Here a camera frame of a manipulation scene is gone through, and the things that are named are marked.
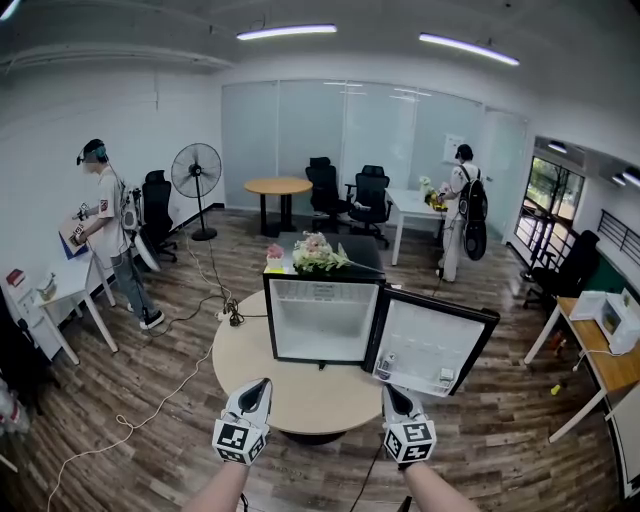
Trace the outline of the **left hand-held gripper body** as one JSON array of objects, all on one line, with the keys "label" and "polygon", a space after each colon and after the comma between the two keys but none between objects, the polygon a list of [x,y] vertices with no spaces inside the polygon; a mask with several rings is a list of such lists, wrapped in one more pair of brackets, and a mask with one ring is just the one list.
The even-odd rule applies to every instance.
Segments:
[{"label": "left hand-held gripper body", "polygon": [[256,407],[243,409],[238,396],[232,396],[214,425],[212,447],[225,462],[251,466],[266,447],[270,433],[266,425],[256,423]]}]

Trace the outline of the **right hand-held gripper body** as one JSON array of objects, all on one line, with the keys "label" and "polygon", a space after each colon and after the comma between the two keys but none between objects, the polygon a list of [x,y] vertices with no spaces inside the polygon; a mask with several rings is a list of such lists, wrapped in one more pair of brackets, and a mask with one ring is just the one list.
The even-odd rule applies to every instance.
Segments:
[{"label": "right hand-held gripper body", "polygon": [[434,421],[426,414],[396,423],[385,423],[383,446],[400,469],[427,461],[437,442]]}]

